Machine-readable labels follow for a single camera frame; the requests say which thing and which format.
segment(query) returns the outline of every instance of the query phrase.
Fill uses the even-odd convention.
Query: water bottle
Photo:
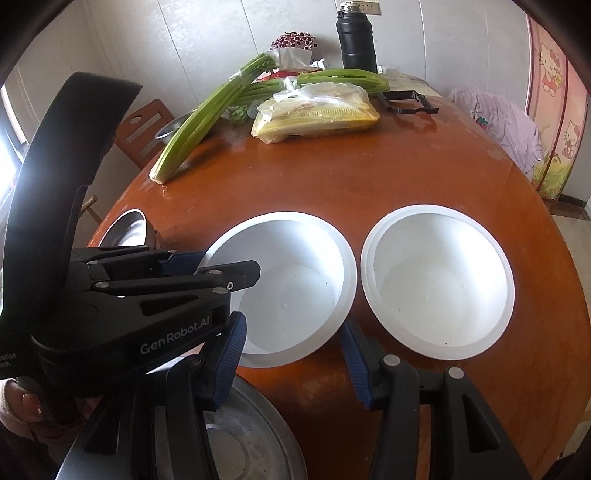
[[[355,2],[340,4],[336,31],[339,33],[343,67],[378,72],[375,59],[374,32],[367,15]]]

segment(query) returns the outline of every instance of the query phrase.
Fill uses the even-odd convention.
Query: empty white bowl
[[[345,320],[357,286],[355,257],[331,224],[298,212],[247,220],[222,235],[199,267],[256,260],[261,278],[232,293],[246,316],[244,367],[278,367],[321,347]]]
[[[382,218],[363,246],[361,280],[394,338],[442,360],[493,345],[515,301],[498,242],[470,217],[438,205],[411,205]]]

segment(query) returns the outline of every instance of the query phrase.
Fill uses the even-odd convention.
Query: power outlet
[[[366,15],[381,15],[378,2],[355,2],[359,9]]]

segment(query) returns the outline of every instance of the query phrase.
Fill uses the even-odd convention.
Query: wooden table
[[[265,145],[249,128],[219,125],[166,186],[150,163],[114,205],[91,244],[122,212],[142,209],[164,248],[206,249],[263,213],[311,213],[338,228],[359,262],[363,242],[387,213],[414,203],[457,209],[503,247],[515,277],[515,309],[489,350],[459,362],[425,358],[377,322],[359,282],[353,312],[365,332],[419,368],[463,368],[485,396],[525,464],[540,478],[566,444],[591,394],[589,315],[573,261],[548,210],[511,160],[444,99],[432,117],[381,111],[366,132]],[[283,415],[310,480],[361,480],[380,414],[355,400],[335,338],[274,369],[239,369]],[[421,420],[420,478],[428,471],[428,411]]]

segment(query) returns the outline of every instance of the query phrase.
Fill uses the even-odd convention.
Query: screw
[[[458,367],[451,367],[447,373],[449,374],[450,377],[455,378],[456,380],[460,380],[461,378],[464,378],[464,370],[462,370],[461,368]]]
[[[400,358],[396,355],[386,355],[384,357],[384,363],[389,367],[395,367],[397,365],[400,365]]]

